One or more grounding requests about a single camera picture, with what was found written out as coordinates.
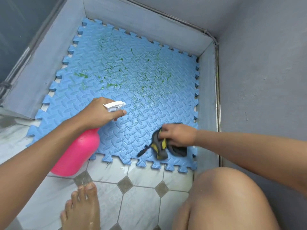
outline pink spray bottle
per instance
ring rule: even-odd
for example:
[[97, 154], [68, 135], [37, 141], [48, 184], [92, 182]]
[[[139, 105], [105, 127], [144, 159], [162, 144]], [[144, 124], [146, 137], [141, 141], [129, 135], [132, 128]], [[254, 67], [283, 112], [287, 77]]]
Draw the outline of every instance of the pink spray bottle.
[[[104, 106], [109, 112], [114, 112], [125, 106], [122, 101], [115, 101]], [[53, 174], [68, 177], [76, 174], [82, 165], [93, 155], [99, 147], [99, 128], [83, 132], [64, 152], [51, 172]]]

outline toenail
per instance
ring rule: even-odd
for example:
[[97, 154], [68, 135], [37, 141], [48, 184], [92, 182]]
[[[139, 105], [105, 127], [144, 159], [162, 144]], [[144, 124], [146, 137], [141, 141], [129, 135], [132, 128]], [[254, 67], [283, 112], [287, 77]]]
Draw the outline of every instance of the toenail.
[[87, 189], [93, 189], [93, 188], [94, 188], [93, 183], [89, 183], [89, 184], [87, 185]]

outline knee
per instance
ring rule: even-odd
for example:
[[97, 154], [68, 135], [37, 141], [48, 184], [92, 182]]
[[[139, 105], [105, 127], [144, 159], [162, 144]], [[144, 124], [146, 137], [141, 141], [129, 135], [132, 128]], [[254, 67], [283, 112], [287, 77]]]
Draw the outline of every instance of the knee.
[[190, 190], [192, 196], [238, 196], [261, 192], [257, 184], [239, 170], [220, 167], [208, 170], [196, 177]]

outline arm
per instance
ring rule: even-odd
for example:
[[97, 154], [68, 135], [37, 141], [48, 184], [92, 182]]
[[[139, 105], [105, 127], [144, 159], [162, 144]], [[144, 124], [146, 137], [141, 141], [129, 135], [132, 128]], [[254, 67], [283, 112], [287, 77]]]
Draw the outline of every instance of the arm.
[[177, 146], [196, 145], [307, 196], [307, 142], [283, 137], [196, 130], [166, 124], [161, 138]]
[[48, 172], [71, 143], [85, 130], [98, 128], [126, 114], [108, 112], [103, 104], [113, 102], [95, 98], [80, 113], [61, 123], [48, 135], [0, 166], [0, 229], [5, 229], [29, 201]]

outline interlocking foam tile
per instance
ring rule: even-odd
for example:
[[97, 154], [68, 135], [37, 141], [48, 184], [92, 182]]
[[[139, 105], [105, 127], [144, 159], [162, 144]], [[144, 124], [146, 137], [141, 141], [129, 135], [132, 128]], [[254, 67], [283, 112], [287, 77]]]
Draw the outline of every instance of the interlocking foam tile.
[[[182, 122], [197, 127], [194, 107], [198, 104], [195, 97], [199, 73], [195, 56], [105, 26], [98, 20], [85, 19], [82, 24], [79, 36], [73, 39], [78, 45], [68, 49], [73, 55], [63, 59], [68, 66], [56, 73], [60, 83], [54, 81], [50, 86], [54, 96], [47, 95], [43, 101], [49, 108], [36, 115], [42, 120], [40, 126], [29, 129], [33, 142], [99, 96], [125, 102], [128, 112], [98, 131], [101, 144], [97, 153], [105, 154], [106, 162], [118, 156], [123, 163], [131, 164], [131, 158], [138, 159], [137, 153], [150, 144], [152, 133], [164, 123]], [[179, 172], [187, 172], [187, 167], [195, 170], [193, 154], [197, 149], [189, 147], [187, 157], [169, 153], [162, 163], [167, 164], [167, 170], [174, 170], [174, 165], [179, 166]], [[137, 166], [146, 166], [145, 161], [152, 161], [152, 168], [161, 168], [161, 161], [154, 158], [151, 149], [139, 158]]]

